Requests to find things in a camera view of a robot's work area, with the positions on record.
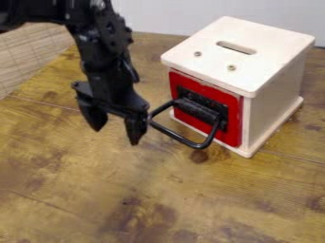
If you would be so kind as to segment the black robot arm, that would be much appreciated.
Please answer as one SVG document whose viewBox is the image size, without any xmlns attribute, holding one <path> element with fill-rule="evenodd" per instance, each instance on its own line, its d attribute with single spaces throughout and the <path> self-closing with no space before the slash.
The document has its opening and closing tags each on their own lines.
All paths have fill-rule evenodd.
<svg viewBox="0 0 325 243">
<path fill-rule="evenodd" d="M 66 27 L 80 53 L 85 82 L 71 84 L 78 105 L 94 130 L 110 114 L 125 119 L 130 143 L 147 131 L 149 102 L 135 92 L 139 76 L 133 64 L 133 30 L 114 11 L 111 0 L 0 0 L 0 34 L 27 23 Z"/>
</svg>

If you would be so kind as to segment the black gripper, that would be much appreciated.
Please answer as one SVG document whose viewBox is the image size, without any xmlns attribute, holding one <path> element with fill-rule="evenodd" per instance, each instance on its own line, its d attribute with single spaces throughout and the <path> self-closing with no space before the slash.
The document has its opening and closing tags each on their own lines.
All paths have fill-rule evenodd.
<svg viewBox="0 0 325 243">
<path fill-rule="evenodd" d="M 125 118 L 130 143 L 138 145 L 147 132 L 149 102 L 139 96 L 134 84 L 138 72 L 129 54 L 109 57 L 82 57 L 86 82 L 72 87 L 78 94 L 78 105 L 87 124 L 99 132 L 109 121 L 109 113 Z"/>
</svg>

